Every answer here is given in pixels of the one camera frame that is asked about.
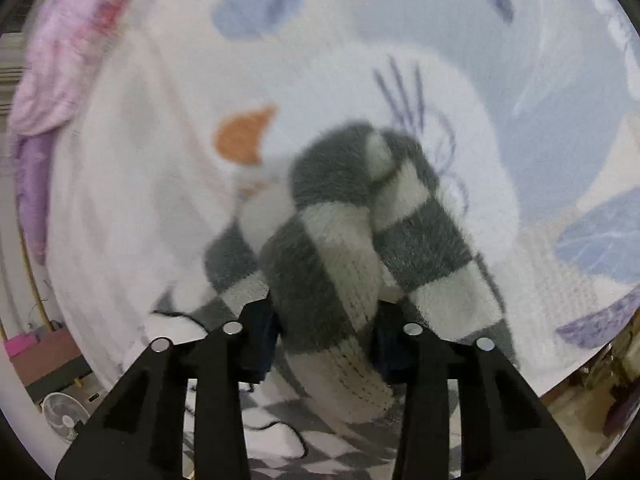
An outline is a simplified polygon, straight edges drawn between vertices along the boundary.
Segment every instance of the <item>checkered fabric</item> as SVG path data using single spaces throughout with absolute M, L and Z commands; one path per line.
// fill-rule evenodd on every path
M 244 421 L 289 424 L 308 449 L 279 467 L 252 462 L 272 478 L 392 460 L 402 391 L 367 358 L 379 298 L 444 339 L 489 336 L 513 358 L 504 301 L 420 145 L 368 124 L 324 136 L 286 182 L 251 197 L 156 312 L 210 331 L 268 290 L 284 328 L 279 379 L 247 394 Z

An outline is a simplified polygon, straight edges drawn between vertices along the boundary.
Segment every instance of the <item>silver screw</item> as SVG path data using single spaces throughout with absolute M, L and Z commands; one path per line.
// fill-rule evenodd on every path
M 237 321 L 229 321 L 222 327 L 222 331 L 227 335 L 235 335 L 242 332 L 242 323 Z
M 420 335 L 422 333 L 422 327 L 417 323 L 407 323 L 402 330 L 407 335 Z
M 165 337 L 159 337 L 151 342 L 151 349 L 158 353 L 168 350 L 169 346 L 171 346 L 171 341 Z
M 488 337 L 481 337 L 480 339 L 478 339 L 478 341 L 476 341 L 476 346 L 485 352 L 490 352 L 495 348 L 495 343 Z

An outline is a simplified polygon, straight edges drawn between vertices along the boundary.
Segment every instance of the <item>bedsheet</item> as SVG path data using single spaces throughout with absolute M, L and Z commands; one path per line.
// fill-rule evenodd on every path
M 107 385 L 145 338 L 197 336 L 149 316 L 167 286 L 323 132 L 366 121 L 420 142 L 541 394 L 638 308 L 639 52 L 615 0 L 133 0 L 56 146 L 65 319 Z M 282 377 L 252 395 L 254 424 L 270 399 L 301 402 Z M 304 402 L 310 475 L 385 478 L 388 460 L 338 460 L 348 432 Z M 327 434 L 341 439 L 323 451 Z M 268 460 L 254 469 L 293 474 Z

